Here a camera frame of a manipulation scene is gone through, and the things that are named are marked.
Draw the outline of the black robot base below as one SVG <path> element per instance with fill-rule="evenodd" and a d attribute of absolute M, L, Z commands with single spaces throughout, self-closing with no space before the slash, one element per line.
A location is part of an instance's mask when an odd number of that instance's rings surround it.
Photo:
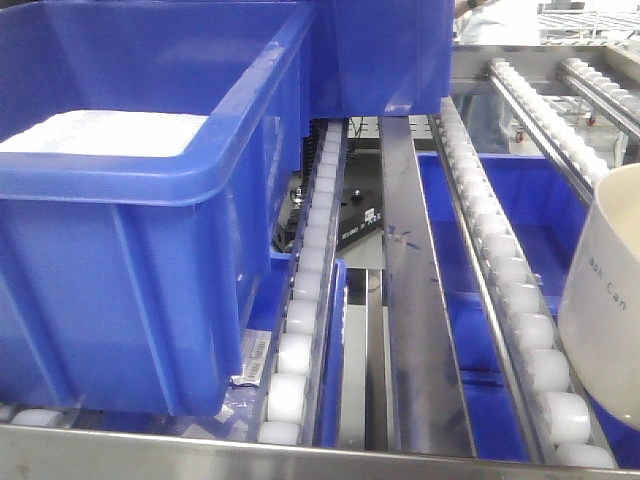
<path fill-rule="evenodd" d="M 272 246 L 278 252 L 291 251 L 302 212 L 325 119 L 310 122 L 303 139 L 302 167 L 290 176 L 275 224 Z M 342 200 L 339 210 L 337 249 L 343 250 L 382 226 L 382 166 L 380 141 L 375 138 L 349 138 Z"/>

